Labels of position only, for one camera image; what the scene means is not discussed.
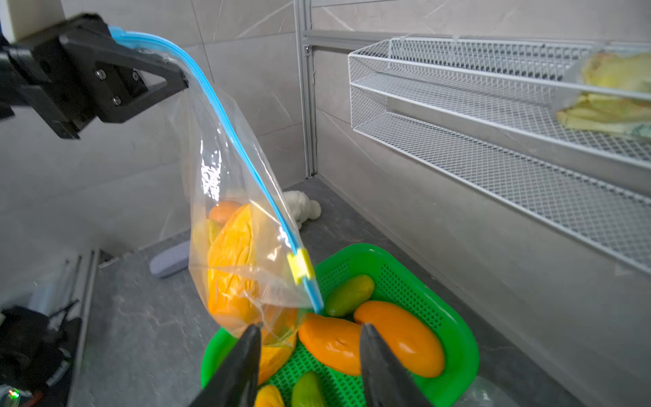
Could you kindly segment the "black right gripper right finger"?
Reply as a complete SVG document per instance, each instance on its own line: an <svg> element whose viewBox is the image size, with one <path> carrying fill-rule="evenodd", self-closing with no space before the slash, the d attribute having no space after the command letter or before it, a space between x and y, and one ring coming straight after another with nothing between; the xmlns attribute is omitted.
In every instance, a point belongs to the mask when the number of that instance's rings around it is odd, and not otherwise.
<svg viewBox="0 0 651 407"><path fill-rule="evenodd" d="M359 355L367 406L432 406L369 323L361 327Z"/></svg>

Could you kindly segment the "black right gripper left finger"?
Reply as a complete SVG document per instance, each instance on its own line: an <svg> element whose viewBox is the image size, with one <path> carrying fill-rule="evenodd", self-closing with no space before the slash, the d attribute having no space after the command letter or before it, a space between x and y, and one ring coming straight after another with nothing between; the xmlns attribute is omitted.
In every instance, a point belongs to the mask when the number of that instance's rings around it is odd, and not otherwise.
<svg viewBox="0 0 651 407"><path fill-rule="evenodd" d="M202 390L192 406L253 406L259 384L261 331L248 326L240 337L224 328L210 340L201 368Z"/></svg>

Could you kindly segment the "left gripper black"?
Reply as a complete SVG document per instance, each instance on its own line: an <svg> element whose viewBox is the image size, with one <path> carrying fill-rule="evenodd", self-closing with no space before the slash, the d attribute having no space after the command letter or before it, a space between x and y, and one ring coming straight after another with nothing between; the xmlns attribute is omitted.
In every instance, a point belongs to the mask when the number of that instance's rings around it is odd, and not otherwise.
<svg viewBox="0 0 651 407"><path fill-rule="evenodd" d="M1 38L1 118L29 107L62 139L93 120L125 123L188 88L183 70L115 42L104 20L81 14L27 37Z"/></svg>

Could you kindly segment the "clear zip-top bag blue zipper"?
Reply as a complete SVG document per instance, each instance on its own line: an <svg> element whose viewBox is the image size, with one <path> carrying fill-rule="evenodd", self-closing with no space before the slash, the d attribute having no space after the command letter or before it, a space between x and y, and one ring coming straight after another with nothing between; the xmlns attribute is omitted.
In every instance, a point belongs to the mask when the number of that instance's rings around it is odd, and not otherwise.
<svg viewBox="0 0 651 407"><path fill-rule="evenodd" d="M189 271L203 305L239 337L256 325L265 346L289 346L324 302L283 191L237 103L162 37L112 27L129 49L178 65L188 89L162 104L181 139L191 227Z"/></svg>

